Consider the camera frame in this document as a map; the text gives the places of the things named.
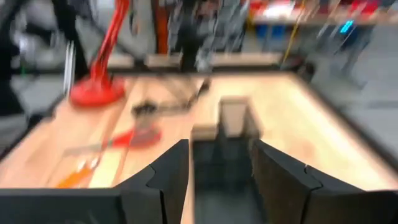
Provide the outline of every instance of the wire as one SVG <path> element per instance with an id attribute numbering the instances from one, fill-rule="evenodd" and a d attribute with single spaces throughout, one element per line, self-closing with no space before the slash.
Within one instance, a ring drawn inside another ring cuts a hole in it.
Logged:
<path id="1" fill-rule="evenodd" d="M 301 18 L 301 15 L 304 12 L 304 6 L 305 6 L 305 0 L 302 0 L 301 5 L 300 5 L 300 14 L 297 16 L 296 23 L 294 24 L 293 31 L 292 31 L 292 34 L 290 35 L 289 43 L 287 44 L 287 48 L 286 48 L 282 63 L 284 63 L 286 61 L 287 57 L 289 56 L 290 50 L 293 45 L 294 37 L 297 33 L 297 29 L 299 28 L 299 20 Z"/>
<path id="2" fill-rule="evenodd" d="M 133 27 L 133 25 L 134 25 L 134 13 L 132 12 L 132 13 L 130 13 L 130 16 L 129 16 L 129 29 L 130 29 L 130 33 L 132 34 L 132 35 L 136 35 L 136 28 L 135 27 Z"/>

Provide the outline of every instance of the blue light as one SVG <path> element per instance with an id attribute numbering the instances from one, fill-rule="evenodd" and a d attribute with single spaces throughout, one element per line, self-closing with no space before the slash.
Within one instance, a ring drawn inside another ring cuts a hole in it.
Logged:
<path id="1" fill-rule="evenodd" d="M 340 34 L 345 34 L 349 28 L 354 24 L 354 21 L 347 21 L 346 24 L 340 29 Z"/>

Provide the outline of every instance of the wooden tabletop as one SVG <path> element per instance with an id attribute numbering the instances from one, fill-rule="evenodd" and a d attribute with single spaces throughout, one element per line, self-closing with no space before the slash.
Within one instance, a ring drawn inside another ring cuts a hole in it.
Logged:
<path id="1" fill-rule="evenodd" d="M 169 75 L 175 85 L 185 81 Z M 202 77 L 196 77 L 199 86 Z M 77 165 L 97 155 L 63 156 L 71 147 L 96 144 L 134 124 L 133 105 L 144 99 L 172 101 L 159 80 L 126 80 L 126 98 L 99 110 L 77 110 L 61 102 L 53 120 L 41 122 L 0 164 L 2 188 L 52 188 Z M 233 100 L 238 104 L 228 104 Z M 161 116 L 161 142 L 139 151 L 108 148 L 94 175 L 77 187 L 112 187 L 153 162 L 180 139 L 214 139 L 223 112 L 229 136 L 243 131 L 249 109 L 261 140 L 298 160 L 364 190 L 398 189 L 398 178 L 342 120 L 326 109 L 289 73 L 218 74 L 211 89 L 189 113 Z M 182 223 L 193 223 L 193 172 L 190 170 Z"/>
<path id="2" fill-rule="evenodd" d="M 212 55 L 213 66 L 225 65 L 270 65 L 279 63 L 281 53 L 215 53 Z M 149 67 L 175 67 L 179 64 L 180 55 L 150 55 L 146 58 L 146 65 Z M 133 58 L 130 55 L 112 55 L 108 67 L 131 68 L 134 67 Z"/>

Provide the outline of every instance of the workbench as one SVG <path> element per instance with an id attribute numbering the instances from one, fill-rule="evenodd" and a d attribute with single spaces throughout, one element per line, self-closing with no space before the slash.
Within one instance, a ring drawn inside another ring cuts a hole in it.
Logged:
<path id="1" fill-rule="evenodd" d="M 158 64 L 168 64 L 158 59 Z M 180 76 L 170 73 L 182 88 Z M 194 76 L 198 86 L 203 81 Z M 173 101 L 155 77 L 126 78 L 125 99 L 95 110 L 74 108 L 67 99 L 0 163 L 1 188 L 54 188 L 93 153 L 63 156 L 71 147 L 98 144 L 134 125 L 131 108 L 145 99 Z M 181 139 L 211 141 L 220 119 L 228 137 L 242 134 L 245 116 L 259 139 L 322 172 L 363 190 L 398 189 L 398 177 L 359 135 L 339 118 L 307 84 L 289 72 L 213 73 L 211 87 L 188 113 L 161 116 L 162 140 L 140 149 L 107 148 L 91 178 L 76 188 L 107 188 L 126 180 Z M 194 223 L 193 170 L 190 165 L 181 223 Z"/>

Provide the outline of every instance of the red object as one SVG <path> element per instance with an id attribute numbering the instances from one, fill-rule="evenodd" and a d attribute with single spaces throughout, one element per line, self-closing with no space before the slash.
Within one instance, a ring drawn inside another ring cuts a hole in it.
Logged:
<path id="1" fill-rule="evenodd" d="M 267 4 L 259 1 L 259 2 L 250 2 L 250 10 L 254 13 L 260 11 L 261 9 L 264 9 L 267 6 Z"/>
<path id="2" fill-rule="evenodd" d="M 90 77 L 77 83 L 70 92 L 70 101 L 83 107 L 104 106 L 124 97 L 124 83 L 120 79 L 111 80 L 108 60 L 118 39 L 124 17 L 129 10 L 129 0 L 115 0 L 115 13 L 98 54 L 92 64 Z"/>
<path id="3" fill-rule="evenodd" d="M 329 6 L 321 6 L 318 10 L 320 14 L 328 14 L 329 13 Z"/>
<path id="4" fill-rule="evenodd" d="M 362 10 L 361 14 L 372 14 L 374 13 L 379 7 L 378 0 L 354 0 L 351 5 L 351 12 L 357 10 L 358 7 L 362 7 L 363 4 L 366 4 L 365 8 Z"/>
<path id="5" fill-rule="evenodd" d="M 133 128 L 132 130 L 111 140 L 108 146 L 144 148 L 157 144 L 161 138 L 162 133 L 155 126 L 152 126 L 150 129 L 146 130 L 138 130 Z"/>

